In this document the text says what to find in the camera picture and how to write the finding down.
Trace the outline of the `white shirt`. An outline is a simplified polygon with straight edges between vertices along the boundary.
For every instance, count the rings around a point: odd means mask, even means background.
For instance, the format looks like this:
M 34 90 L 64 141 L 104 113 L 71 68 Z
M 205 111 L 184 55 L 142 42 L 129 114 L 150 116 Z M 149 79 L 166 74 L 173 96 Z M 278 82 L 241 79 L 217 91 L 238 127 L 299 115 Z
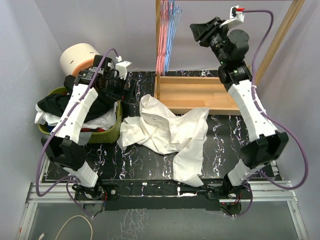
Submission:
M 139 114 L 121 123 L 119 147 L 126 150 L 130 145 L 139 144 L 161 155 L 174 153 L 173 179 L 191 187 L 203 186 L 200 176 L 209 109 L 198 107 L 177 116 L 147 94 L 140 99 Z

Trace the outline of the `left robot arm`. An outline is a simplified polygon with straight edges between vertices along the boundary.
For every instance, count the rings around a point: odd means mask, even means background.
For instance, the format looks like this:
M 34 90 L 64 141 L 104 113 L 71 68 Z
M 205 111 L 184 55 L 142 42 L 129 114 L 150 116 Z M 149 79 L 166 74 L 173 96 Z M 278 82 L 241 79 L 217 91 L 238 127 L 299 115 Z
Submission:
M 79 144 L 83 125 L 121 103 L 135 101 L 136 83 L 128 79 L 132 62 L 119 55 L 115 59 L 97 54 L 91 65 L 78 72 L 61 118 L 41 140 L 50 161 L 85 187 L 93 200 L 103 195 L 104 188 L 97 183 L 98 174 L 89 166 L 85 149 Z

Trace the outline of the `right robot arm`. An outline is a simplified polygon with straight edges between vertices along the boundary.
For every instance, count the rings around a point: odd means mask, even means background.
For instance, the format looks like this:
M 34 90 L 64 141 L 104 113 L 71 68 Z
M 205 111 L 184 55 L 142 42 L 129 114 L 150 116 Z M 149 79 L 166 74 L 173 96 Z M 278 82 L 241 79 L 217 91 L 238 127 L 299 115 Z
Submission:
M 210 198 L 233 199 L 244 190 L 248 179 L 279 158 L 289 137 L 262 115 L 252 98 L 253 77 L 244 61 L 249 35 L 241 29 L 229 30 L 219 17 L 206 23 L 193 23 L 190 29 L 194 40 L 202 47 L 211 48 L 219 61 L 219 80 L 235 101 L 248 131 L 249 143 L 241 148 L 238 163 L 224 176 L 220 186 L 207 188 Z

